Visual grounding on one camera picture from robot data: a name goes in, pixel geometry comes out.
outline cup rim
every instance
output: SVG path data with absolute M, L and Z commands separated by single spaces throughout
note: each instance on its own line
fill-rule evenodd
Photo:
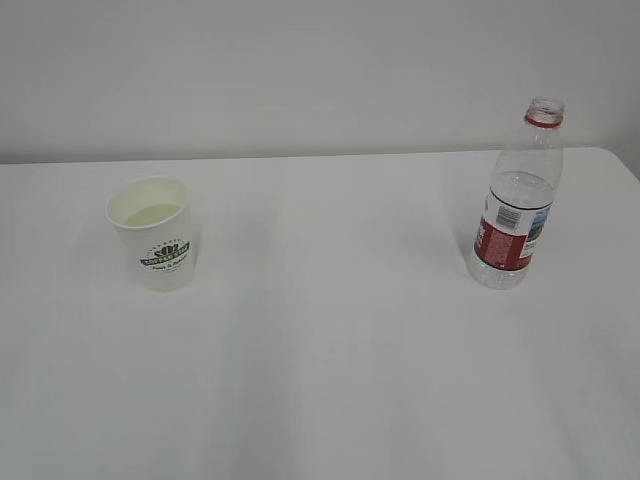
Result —
M 174 213 L 173 215 L 160 220 L 159 222 L 156 223 L 152 223 L 150 225 L 140 225 L 140 226 L 131 226 L 131 225 L 125 225 L 123 223 L 119 223 L 116 222 L 113 218 L 111 218 L 111 203 L 113 202 L 113 200 L 118 197 L 118 195 L 122 195 L 128 188 L 131 188 L 134 184 L 136 183 L 141 183 L 147 180 L 155 180 L 155 179 L 162 179 L 162 180 L 170 180 L 172 182 L 176 182 L 178 185 L 180 185 L 182 188 L 184 188 L 185 194 L 186 194 L 186 201 L 184 202 L 184 205 L 182 205 L 180 207 L 180 209 Z M 170 177 L 168 175 L 148 175 L 145 177 L 138 177 L 138 178 L 134 178 L 132 180 L 127 181 L 127 183 L 125 183 L 124 185 L 122 185 L 118 190 L 116 190 L 113 195 L 111 195 L 107 201 L 106 201 L 106 205 L 105 205 L 105 216 L 107 217 L 107 220 L 109 220 L 109 223 L 111 223 L 114 227 L 120 228 L 122 230 L 131 230 L 131 231 L 135 231 L 135 230 L 148 230 L 150 228 L 155 228 L 159 225 L 163 225 L 167 222 L 170 222 L 171 220 L 173 220 L 174 218 L 176 218 L 178 215 L 180 215 L 188 206 L 189 206 L 189 189 L 184 185 L 184 183 L 182 183 L 180 180 L 178 180 L 175 177 Z

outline white paper cup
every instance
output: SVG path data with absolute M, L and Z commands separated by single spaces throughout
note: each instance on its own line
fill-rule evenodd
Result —
M 107 218 L 127 248 L 132 270 L 149 288 L 168 292 L 193 278 L 189 192 L 178 180 L 129 183 L 107 202 Z

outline plastic water bottle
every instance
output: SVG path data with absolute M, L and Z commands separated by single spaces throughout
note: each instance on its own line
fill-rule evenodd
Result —
M 537 97 L 500 152 L 467 266 L 482 285 L 508 289 L 527 273 L 562 173 L 564 105 Z

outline red bottle label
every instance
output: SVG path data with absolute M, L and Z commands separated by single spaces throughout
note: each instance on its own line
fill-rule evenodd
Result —
M 521 270 L 529 265 L 551 205 L 524 209 L 489 193 L 474 244 L 478 257 L 500 270 Z

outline table surface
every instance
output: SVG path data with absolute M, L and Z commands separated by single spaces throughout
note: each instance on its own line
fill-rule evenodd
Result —
M 0 477 L 640 478 L 640 183 L 568 149 L 524 283 L 477 285 L 496 152 L 3 165 Z M 192 193 L 196 277 L 105 199 Z

